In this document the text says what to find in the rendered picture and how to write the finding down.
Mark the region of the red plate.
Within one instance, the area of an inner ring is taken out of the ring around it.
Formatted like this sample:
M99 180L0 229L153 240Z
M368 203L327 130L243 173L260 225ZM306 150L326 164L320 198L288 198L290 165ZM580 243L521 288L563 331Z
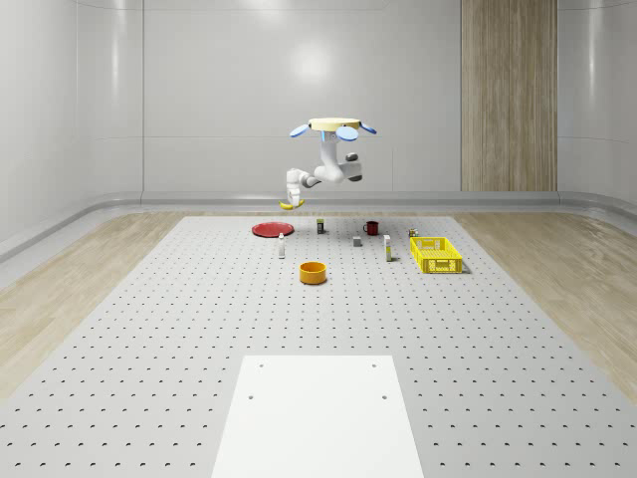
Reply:
M252 227L254 235L263 238L278 238L280 235L288 236L295 232L292 224L285 222L263 222Z

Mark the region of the yellow bowl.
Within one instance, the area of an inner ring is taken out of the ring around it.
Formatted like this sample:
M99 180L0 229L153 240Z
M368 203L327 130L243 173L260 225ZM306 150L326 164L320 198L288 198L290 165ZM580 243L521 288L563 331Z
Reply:
M326 264L309 261L300 265L300 281L304 284L318 285L326 280Z

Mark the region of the yellow basket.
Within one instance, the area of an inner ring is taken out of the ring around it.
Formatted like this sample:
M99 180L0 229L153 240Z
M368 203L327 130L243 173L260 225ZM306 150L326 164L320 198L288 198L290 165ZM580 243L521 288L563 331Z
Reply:
M423 273L462 272L462 255L445 237L411 237L410 252Z

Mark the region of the white board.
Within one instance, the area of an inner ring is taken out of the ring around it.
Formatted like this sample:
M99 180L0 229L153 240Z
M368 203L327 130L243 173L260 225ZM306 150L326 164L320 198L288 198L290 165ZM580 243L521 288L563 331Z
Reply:
M212 478L423 478L392 357L244 357Z

